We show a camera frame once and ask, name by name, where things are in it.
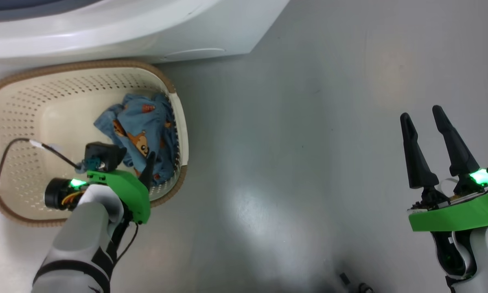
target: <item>blue clothing with animal print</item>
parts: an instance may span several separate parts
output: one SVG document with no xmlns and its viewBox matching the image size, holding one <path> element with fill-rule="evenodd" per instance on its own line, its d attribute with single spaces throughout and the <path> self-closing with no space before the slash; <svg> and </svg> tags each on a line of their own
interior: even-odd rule
<svg viewBox="0 0 488 293">
<path fill-rule="evenodd" d="M 178 141 L 173 109 L 164 94 L 151 98 L 127 94 L 121 104 L 106 109 L 94 126 L 127 149 L 123 163 L 134 167 L 137 175 L 144 170 L 147 156 L 155 152 L 154 186 L 173 176 Z"/>
</svg>

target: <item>washing machine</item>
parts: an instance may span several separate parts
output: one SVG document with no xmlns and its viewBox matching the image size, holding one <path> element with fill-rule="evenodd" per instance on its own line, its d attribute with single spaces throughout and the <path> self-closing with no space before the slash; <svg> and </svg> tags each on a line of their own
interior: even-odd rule
<svg viewBox="0 0 488 293">
<path fill-rule="evenodd" d="M 251 52 L 289 0 L 0 0 L 0 78 L 109 58 Z"/>
</svg>

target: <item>laundry basket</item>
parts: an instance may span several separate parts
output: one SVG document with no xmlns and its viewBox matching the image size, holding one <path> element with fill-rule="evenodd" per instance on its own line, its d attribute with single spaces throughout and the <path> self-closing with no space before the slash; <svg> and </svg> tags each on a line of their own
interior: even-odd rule
<svg viewBox="0 0 488 293">
<path fill-rule="evenodd" d="M 180 189 L 188 169 L 188 131 L 175 88 L 157 68 L 137 61 L 92 61 L 41 68 L 0 81 L 0 160 L 14 138 L 52 144 L 73 162 L 84 157 L 85 145 L 111 143 L 93 126 L 99 115 L 127 93 L 170 100 L 179 141 L 175 174 L 151 188 L 151 206 L 169 200 Z M 119 169 L 134 172 L 119 165 Z M 70 212 L 47 208 L 44 191 L 54 178 L 86 180 L 50 152 L 28 142 L 15 143 L 7 154 L 0 178 L 0 211 L 29 226 L 60 225 Z"/>
</svg>

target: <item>floor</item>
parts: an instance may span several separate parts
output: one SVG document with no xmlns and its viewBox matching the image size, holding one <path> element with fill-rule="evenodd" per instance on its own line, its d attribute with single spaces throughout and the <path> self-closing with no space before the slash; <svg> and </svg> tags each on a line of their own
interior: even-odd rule
<svg viewBox="0 0 488 293">
<path fill-rule="evenodd" d="M 341 292 L 342 271 L 376 292 L 449 292 L 408 224 L 420 191 L 399 116 L 439 178 L 434 104 L 488 165 L 488 0 L 292 0 L 250 55 L 160 68 L 186 113 L 188 176 L 112 292 Z M 0 292 L 30 289 L 57 231 L 0 215 Z"/>
</svg>

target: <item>brown basket rim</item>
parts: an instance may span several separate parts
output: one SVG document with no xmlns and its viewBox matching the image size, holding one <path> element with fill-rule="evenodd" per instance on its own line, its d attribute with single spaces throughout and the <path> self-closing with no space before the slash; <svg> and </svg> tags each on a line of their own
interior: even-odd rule
<svg viewBox="0 0 488 293">
<path fill-rule="evenodd" d="M 33 69 L 27 72 L 21 72 L 18 74 L 14 74 L 12 76 L 3 78 L 0 80 L 0 89 L 4 88 L 7 85 L 10 85 L 15 82 L 19 82 L 22 80 L 27 80 L 30 78 L 45 76 L 49 74 L 57 74 L 61 72 L 72 72 L 75 70 L 84 70 L 84 69 L 97 69 L 97 68 L 119 68 L 119 67 L 133 67 L 133 68 L 140 68 L 155 74 L 166 86 L 170 93 L 176 93 L 175 87 L 171 83 L 171 81 L 155 66 L 149 65 L 140 61 L 131 61 L 131 60 L 104 60 L 104 61 L 85 61 L 85 62 L 77 62 L 77 63 L 68 63 L 63 65 L 55 65 L 49 67 L 43 67 L 38 69 Z M 184 183 L 184 178 L 186 177 L 186 173 L 188 171 L 188 166 L 184 165 L 180 168 L 179 178 L 177 178 L 177 182 L 173 186 L 173 188 L 168 191 L 162 197 L 152 200 L 150 202 L 150 207 L 154 208 L 156 206 L 160 206 L 170 200 L 179 189 L 182 187 Z M 8 219 L 21 224 L 26 225 L 29 227 L 54 227 L 54 226 L 61 226 L 66 221 L 66 218 L 61 219 L 49 219 L 49 220 L 33 220 L 22 217 L 11 210 L 7 204 L 3 201 L 0 196 L 0 212 L 5 215 Z"/>
</svg>

